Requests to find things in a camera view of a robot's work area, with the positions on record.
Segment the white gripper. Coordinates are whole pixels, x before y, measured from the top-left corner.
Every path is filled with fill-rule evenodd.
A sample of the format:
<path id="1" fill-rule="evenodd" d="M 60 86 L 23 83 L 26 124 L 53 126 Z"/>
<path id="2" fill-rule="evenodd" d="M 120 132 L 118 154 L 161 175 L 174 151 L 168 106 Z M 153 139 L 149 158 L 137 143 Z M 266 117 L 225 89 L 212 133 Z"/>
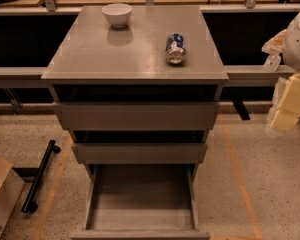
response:
<path id="1" fill-rule="evenodd" d="M 286 29 L 280 31 L 264 43 L 261 51 L 267 54 L 281 53 L 285 35 Z M 286 81 L 286 87 L 278 107 L 280 111 L 270 109 L 266 119 L 265 133 L 272 138 L 283 136 L 299 121 L 300 73 L 294 74 Z"/>

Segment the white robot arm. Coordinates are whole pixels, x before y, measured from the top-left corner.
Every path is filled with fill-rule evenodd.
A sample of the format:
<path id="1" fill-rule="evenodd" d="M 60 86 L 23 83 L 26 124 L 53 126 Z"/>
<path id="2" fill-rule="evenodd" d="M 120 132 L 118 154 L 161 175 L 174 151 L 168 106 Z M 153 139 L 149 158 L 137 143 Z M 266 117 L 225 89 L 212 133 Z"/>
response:
<path id="1" fill-rule="evenodd" d="M 281 61 L 294 70 L 288 79 L 279 78 L 267 116 L 265 132 L 277 138 L 290 131 L 300 119 L 300 12 L 286 29 L 263 45 L 262 51 L 268 54 L 263 66 L 266 71 L 277 71 Z"/>

